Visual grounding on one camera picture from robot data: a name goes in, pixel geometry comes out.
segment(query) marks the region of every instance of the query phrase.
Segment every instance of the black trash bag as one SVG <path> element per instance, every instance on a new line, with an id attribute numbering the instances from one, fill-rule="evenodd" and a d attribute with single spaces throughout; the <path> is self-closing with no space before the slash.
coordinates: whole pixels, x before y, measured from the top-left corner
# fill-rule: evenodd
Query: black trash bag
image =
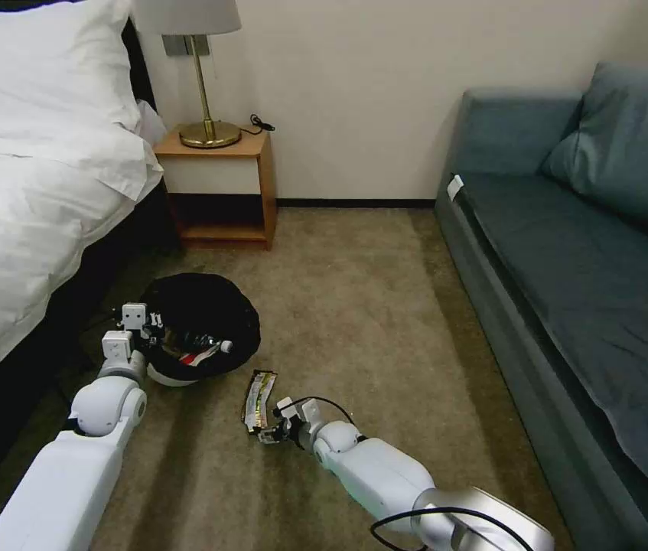
<path id="1" fill-rule="evenodd" d="M 163 342 L 143 350 L 158 382 L 184 386 L 242 366 L 260 346 L 260 319 L 248 298 L 229 279 L 216 274 L 181 273 L 153 281 L 140 298 L 148 312 L 160 314 Z M 181 362 L 205 335 L 231 341 L 197 366 Z"/>

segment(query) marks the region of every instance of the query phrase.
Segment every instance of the brass lamp base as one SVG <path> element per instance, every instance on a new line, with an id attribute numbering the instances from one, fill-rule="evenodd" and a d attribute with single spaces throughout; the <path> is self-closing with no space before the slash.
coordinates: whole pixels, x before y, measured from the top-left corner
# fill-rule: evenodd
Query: brass lamp base
<path id="1" fill-rule="evenodd" d="M 183 145 L 200 149 L 226 147 L 242 138 L 239 126 L 211 120 L 186 125 L 181 128 L 178 135 Z"/>

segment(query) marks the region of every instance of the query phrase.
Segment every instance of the tag on sofa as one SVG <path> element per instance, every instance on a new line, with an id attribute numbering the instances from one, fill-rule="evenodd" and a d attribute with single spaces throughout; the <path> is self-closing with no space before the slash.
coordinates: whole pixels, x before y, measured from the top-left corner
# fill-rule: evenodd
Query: tag on sofa
<path id="1" fill-rule="evenodd" d="M 446 192 L 448 193 L 448 198 L 452 201 L 456 198 L 456 194 L 460 189 L 464 187 L 464 182 L 461 180 L 461 176 L 456 174 L 454 178 L 446 186 Z"/>

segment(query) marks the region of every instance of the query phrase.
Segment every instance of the sofa cushion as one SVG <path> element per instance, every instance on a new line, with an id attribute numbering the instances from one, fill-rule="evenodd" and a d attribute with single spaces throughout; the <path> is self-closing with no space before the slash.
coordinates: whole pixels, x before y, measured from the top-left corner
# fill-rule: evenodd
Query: sofa cushion
<path id="1" fill-rule="evenodd" d="M 648 477 L 648 234 L 542 176 L 461 179 L 505 268 Z"/>
<path id="2" fill-rule="evenodd" d="M 543 171 L 648 225 L 648 67 L 598 64 L 578 130 Z"/>

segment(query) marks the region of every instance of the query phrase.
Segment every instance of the black bed frame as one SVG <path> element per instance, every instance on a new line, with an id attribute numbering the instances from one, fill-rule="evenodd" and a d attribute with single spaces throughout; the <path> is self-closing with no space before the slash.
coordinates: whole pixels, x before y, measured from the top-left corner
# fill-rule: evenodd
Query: black bed frame
<path id="1" fill-rule="evenodd" d="M 55 1 L 0 0 L 0 11 L 20 11 Z M 131 21 L 122 39 L 129 54 L 135 97 L 155 108 L 148 69 Z M 51 296 L 44 320 L 0 363 L 0 462 L 54 383 L 61 365 L 55 358 L 66 357 L 71 347 L 78 347 L 80 332 L 118 271 L 140 247 L 176 245 L 161 182 L 114 230 L 84 251 L 76 275 Z"/>

